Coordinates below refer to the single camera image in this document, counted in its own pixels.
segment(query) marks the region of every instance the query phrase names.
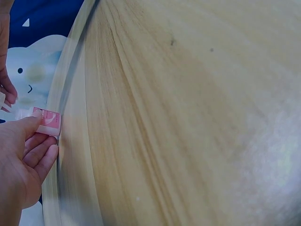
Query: blue fabric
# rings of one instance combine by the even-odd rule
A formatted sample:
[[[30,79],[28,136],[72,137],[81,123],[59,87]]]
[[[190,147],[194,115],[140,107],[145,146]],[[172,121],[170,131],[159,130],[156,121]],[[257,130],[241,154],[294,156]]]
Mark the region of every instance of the blue fabric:
[[[46,36],[68,36],[84,0],[15,0],[8,47],[28,47]],[[29,27],[22,25],[30,20]]]

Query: light wood surface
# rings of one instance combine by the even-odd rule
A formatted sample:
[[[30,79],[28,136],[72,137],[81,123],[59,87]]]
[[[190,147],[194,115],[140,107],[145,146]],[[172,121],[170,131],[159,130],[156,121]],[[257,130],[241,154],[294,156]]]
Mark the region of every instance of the light wood surface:
[[[300,12],[102,0],[48,100],[63,127],[46,226],[299,225]]]

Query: hand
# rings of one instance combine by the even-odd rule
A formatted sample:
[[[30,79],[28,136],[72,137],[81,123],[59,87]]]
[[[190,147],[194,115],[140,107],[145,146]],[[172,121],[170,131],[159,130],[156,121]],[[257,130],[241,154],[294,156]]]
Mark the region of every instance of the hand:
[[[9,12],[13,3],[14,0],[0,0],[0,91],[6,95],[5,103],[7,105],[14,104],[18,96],[6,69],[10,21]]]
[[[38,201],[41,185],[57,158],[56,139],[35,133],[41,118],[36,111],[33,117],[0,124],[0,219],[13,211],[21,214],[21,209]]]

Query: cartoon character print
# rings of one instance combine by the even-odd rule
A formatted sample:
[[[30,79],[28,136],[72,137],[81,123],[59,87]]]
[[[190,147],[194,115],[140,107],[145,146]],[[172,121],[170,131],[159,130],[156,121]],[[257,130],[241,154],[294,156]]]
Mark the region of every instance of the cartoon character print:
[[[56,65],[63,50],[66,37],[47,36],[27,48],[8,49],[8,75],[18,92],[13,110],[30,107],[45,108],[55,73]],[[14,120],[13,114],[0,112],[0,118]]]

